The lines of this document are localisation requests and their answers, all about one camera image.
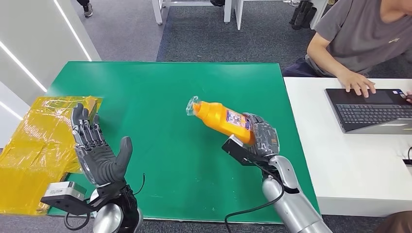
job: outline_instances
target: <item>laptop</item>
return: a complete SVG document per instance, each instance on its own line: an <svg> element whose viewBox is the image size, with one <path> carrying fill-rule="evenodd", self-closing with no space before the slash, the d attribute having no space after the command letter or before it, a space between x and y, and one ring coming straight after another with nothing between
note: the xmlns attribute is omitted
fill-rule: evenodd
<svg viewBox="0 0 412 233"><path fill-rule="evenodd" d="M344 133L412 134L412 104L399 89L370 90L369 97L351 90L326 89L336 118Z"/></svg>

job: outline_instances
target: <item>orange bottle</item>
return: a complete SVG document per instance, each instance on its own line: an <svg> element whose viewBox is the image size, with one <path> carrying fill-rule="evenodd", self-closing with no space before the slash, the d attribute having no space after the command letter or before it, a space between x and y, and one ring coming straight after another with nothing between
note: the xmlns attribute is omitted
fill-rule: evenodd
<svg viewBox="0 0 412 233"><path fill-rule="evenodd" d="M188 116L197 116L205 125L223 134L234 134L243 143L252 145L255 141L249 120L221 103L200 101L194 96L189 100L186 113Z"/></svg>

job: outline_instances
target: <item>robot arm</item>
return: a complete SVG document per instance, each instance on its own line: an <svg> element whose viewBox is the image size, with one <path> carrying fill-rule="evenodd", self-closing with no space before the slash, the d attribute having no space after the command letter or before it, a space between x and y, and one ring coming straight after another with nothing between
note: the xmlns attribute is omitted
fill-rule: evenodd
<svg viewBox="0 0 412 233"><path fill-rule="evenodd" d="M142 214L137 207L133 191L124 175L132 155L132 141L124 137L120 152L114 155L107 144L99 125L99 116L92 114L78 103L71 114L74 150L86 178L96 186L86 202L86 190L74 182L51 183L41 202L66 211L65 225L70 230L79 230L88 223L91 212L95 214L94 233L133 233L142 223ZM87 215L80 227L72 227L67 218L72 215Z"/></svg>
<svg viewBox="0 0 412 233"><path fill-rule="evenodd" d="M222 149L243 166L256 165L266 173L262 191L267 200L275 200L275 211L289 232L332 233L302 192L290 161L279 155L276 130L259 116L249 113L244 115L251 122L254 145L246 147L232 135Z"/></svg>

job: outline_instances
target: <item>laptop keyboard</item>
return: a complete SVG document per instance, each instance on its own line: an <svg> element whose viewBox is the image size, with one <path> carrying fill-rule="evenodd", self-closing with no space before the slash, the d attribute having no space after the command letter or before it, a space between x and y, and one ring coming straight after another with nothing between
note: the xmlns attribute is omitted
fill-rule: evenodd
<svg viewBox="0 0 412 233"><path fill-rule="evenodd" d="M346 124L380 124L398 118L412 118L412 105L336 104Z"/></svg>

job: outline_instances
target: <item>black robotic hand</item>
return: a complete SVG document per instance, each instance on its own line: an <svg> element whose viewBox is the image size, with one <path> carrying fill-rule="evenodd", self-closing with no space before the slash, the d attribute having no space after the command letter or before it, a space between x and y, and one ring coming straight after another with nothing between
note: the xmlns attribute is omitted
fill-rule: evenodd
<svg viewBox="0 0 412 233"><path fill-rule="evenodd" d="M83 173L94 185L122 181L132 155L132 140L123 137L117 157L105 141L99 125L99 116L89 120L89 111L78 103L71 113L71 126L76 142L74 147Z"/></svg>
<svg viewBox="0 0 412 233"><path fill-rule="evenodd" d="M276 129L260 116L251 113L243 113L251 123L255 143L251 146L251 152L261 157L279 155L279 140Z"/></svg>

